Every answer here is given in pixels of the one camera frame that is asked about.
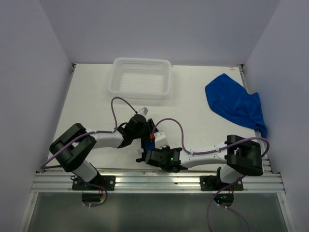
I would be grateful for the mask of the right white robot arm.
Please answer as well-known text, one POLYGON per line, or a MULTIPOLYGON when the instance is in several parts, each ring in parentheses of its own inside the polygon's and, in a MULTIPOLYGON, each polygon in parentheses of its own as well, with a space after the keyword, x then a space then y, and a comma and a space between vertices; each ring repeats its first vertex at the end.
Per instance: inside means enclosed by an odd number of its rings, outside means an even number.
POLYGON ((162 132, 155 134, 154 148, 149 149, 145 163, 169 173, 178 173, 196 166, 220 164, 215 178, 219 189, 227 189, 242 176, 262 176, 261 146, 256 138, 228 135, 226 141, 214 145, 207 151, 185 151, 170 148, 162 132))

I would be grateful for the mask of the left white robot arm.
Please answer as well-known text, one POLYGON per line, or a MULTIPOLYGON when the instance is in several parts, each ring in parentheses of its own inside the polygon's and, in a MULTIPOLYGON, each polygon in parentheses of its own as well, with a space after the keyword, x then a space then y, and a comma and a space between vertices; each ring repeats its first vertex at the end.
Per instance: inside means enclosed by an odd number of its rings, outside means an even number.
POLYGON ((56 155, 56 160, 66 172, 77 175, 88 189, 94 190, 99 187, 100 177, 97 169, 86 161, 90 151, 106 147, 123 148, 135 139, 149 141, 154 126, 152 119, 140 114, 135 114, 113 132, 88 132, 82 124, 75 123, 50 145, 49 151, 56 155))

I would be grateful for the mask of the blue towel with black trim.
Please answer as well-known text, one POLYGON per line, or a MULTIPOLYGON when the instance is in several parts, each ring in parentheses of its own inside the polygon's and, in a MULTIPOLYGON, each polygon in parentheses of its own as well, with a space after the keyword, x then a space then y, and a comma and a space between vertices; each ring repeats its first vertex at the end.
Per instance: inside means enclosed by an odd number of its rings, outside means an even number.
POLYGON ((148 151, 155 148, 155 142, 154 141, 141 140, 140 146, 141 146, 141 148, 138 149, 138 154, 140 155, 140 158, 137 158, 136 162, 145 161, 148 151))

